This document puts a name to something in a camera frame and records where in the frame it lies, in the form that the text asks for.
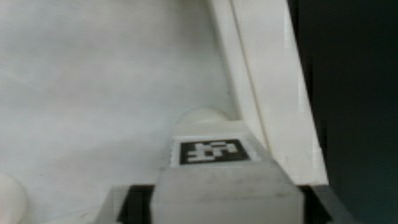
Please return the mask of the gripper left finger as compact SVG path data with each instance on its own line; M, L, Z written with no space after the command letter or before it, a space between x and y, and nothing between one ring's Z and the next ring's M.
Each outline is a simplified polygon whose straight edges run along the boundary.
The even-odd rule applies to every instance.
M153 193L153 184L112 187L96 216L96 224L153 224Z

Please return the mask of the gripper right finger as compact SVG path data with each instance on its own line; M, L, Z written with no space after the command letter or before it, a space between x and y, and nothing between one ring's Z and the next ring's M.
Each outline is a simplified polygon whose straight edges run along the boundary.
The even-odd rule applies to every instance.
M300 185L304 193L304 224L363 224L329 185Z

